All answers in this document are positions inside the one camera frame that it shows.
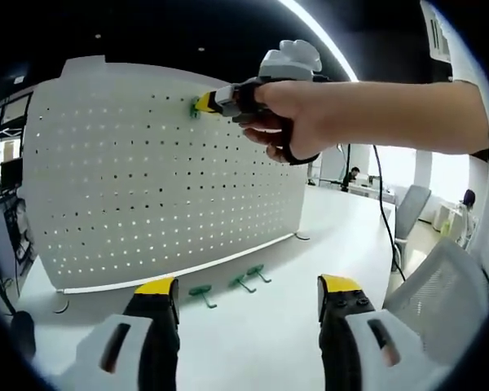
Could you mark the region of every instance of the white pegboard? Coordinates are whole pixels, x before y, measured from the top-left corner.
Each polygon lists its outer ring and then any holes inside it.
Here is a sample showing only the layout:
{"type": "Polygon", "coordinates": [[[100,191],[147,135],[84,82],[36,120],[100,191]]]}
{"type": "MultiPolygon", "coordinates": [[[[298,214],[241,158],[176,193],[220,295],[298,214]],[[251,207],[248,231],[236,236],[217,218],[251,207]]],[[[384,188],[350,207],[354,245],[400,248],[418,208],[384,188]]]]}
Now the white pegboard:
{"type": "Polygon", "coordinates": [[[179,74],[106,64],[35,90],[24,189],[55,288],[184,270],[298,229],[306,166],[269,160],[226,118],[191,119],[213,87],[179,74]]]}

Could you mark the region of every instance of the office chair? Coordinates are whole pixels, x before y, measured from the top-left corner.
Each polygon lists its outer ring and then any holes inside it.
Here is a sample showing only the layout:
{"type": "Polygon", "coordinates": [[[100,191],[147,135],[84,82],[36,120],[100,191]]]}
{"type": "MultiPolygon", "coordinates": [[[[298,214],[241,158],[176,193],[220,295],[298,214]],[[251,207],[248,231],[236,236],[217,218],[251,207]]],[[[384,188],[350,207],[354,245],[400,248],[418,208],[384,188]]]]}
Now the office chair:
{"type": "MultiPolygon", "coordinates": [[[[395,214],[394,243],[397,250],[397,258],[400,258],[396,261],[401,268],[403,268],[402,260],[406,259],[405,251],[406,244],[408,243],[408,236],[415,226],[415,223],[421,215],[430,196],[430,189],[411,185],[407,190],[402,203],[397,208],[395,214]]],[[[395,269],[396,267],[393,264],[391,270],[394,271],[395,269]]]]}
{"type": "Polygon", "coordinates": [[[384,308],[421,337],[431,359],[455,364],[487,316],[489,284],[474,258],[443,238],[384,308]]]}

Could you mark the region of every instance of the green peg hook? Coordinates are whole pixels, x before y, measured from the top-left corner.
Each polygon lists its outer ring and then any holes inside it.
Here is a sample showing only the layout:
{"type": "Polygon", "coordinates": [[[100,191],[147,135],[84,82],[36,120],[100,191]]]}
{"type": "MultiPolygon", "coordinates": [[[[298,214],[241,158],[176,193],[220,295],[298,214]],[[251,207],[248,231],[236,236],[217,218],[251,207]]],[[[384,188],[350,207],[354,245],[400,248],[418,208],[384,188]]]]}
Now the green peg hook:
{"type": "Polygon", "coordinates": [[[230,287],[233,288],[235,287],[236,285],[240,285],[241,287],[243,287],[244,289],[246,289],[249,293],[254,293],[255,291],[257,291],[256,288],[248,288],[244,283],[243,283],[243,280],[245,279],[245,275],[238,275],[237,277],[235,277],[231,282],[230,282],[230,287]]]}
{"type": "Polygon", "coordinates": [[[271,279],[267,279],[264,275],[262,275],[262,273],[261,273],[262,269],[264,269],[264,265],[257,265],[257,266],[249,268],[246,271],[246,274],[247,275],[258,275],[259,277],[261,277],[261,279],[265,283],[271,283],[271,279]]]}
{"type": "Polygon", "coordinates": [[[210,292],[212,289],[212,285],[201,285],[199,287],[192,288],[190,291],[188,291],[188,294],[192,297],[197,297],[197,296],[202,296],[203,300],[205,301],[205,304],[207,307],[210,309],[213,309],[217,307],[217,304],[210,304],[208,299],[206,298],[205,294],[210,292]]]}

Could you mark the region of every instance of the floor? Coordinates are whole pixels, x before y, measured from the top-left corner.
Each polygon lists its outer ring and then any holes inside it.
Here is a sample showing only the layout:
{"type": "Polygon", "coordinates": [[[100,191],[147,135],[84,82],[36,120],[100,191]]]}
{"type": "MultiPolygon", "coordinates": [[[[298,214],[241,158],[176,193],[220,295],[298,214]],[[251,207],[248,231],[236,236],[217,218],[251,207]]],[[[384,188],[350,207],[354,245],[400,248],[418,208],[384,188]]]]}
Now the floor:
{"type": "MultiPolygon", "coordinates": [[[[403,273],[406,278],[416,270],[440,240],[440,232],[433,229],[428,222],[416,222],[407,242],[406,259],[403,263],[403,273]]],[[[394,272],[390,276],[390,284],[386,296],[394,292],[402,283],[400,273],[394,272]]]]}

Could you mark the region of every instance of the computer monitor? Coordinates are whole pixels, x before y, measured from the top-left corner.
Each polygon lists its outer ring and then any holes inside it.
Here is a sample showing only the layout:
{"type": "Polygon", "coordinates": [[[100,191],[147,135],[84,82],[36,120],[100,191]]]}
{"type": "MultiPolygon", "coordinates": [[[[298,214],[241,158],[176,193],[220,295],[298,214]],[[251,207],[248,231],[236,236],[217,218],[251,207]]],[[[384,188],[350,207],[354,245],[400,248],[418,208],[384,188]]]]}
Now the computer monitor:
{"type": "Polygon", "coordinates": [[[10,190],[22,184],[24,161],[21,157],[2,163],[0,171],[0,189],[10,190]]]}

